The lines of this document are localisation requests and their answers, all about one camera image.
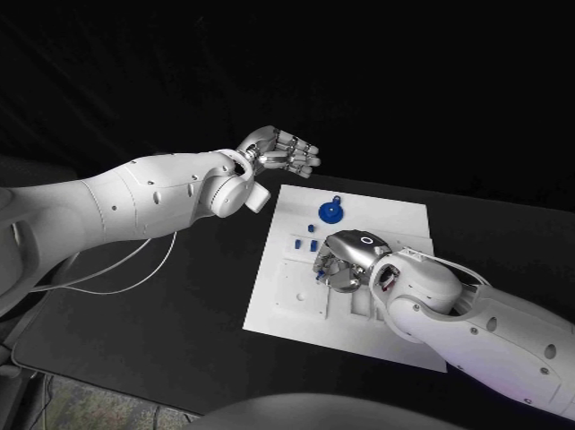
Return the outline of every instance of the black table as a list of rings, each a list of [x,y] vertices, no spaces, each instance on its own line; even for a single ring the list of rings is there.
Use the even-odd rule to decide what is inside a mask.
[[[381,401],[466,428],[575,424],[490,391],[449,367],[440,374],[243,330],[282,184],[427,204],[436,254],[493,286],[575,323],[575,215],[562,211],[362,183],[267,172],[263,211],[201,219],[135,290],[113,296],[54,291],[14,349],[21,366],[195,414],[247,398],[322,392]],[[113,290],[152,271],[169,236],[112,272],[80,284]],[[83,253],[69,278],[105,268],[141,244]]]

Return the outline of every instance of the dark wall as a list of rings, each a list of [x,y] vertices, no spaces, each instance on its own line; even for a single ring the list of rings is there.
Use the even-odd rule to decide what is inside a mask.
[[[439,12],[0,2],[0,153],[89,176],[275,125],[323,175],[575,211],[575,25]]]

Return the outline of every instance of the blue object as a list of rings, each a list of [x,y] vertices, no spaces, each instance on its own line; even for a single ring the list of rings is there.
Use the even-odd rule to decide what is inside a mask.
[[[342,198],[335,195],[332,202],[323,203],[319,206],[319,219],[328,224],[336,224],[344,218],[344,209],[341,203]]]

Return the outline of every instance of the white board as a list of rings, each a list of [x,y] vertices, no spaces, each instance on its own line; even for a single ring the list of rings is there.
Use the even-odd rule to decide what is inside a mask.
[[[342,198],[344,219],[326,224],[319,206]],[[313,224],[309,233],[306,226]],[[403,340],[387,327],[370,291],[341,294],[316,282],[312,264],[328,235],[359,229],[374,233],[398,251],[411,246],[433,254],[427,208],[421,204],[283,185],[259,265],[244,329],[335,348],[368,357],[446,372],[430,347]],[[295,240],[300,239],[300,249]]]

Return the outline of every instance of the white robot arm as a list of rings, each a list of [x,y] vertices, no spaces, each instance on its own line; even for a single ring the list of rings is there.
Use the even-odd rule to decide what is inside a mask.
[[[122,240],[162,237],[246,205],[259,212],[264,168],[309,177],[318,148],[267,126],[237,150],[142,157],[61,184],[0,187],[0,316],[73,254]]]
[[[439,262],[478,283],[463,284]],[[313,272],[335,291],[370,289],[403,339],[511,399],[575,421],[575,325],[462,266],[410,248],[394,253],[365,231],[328,236]]]

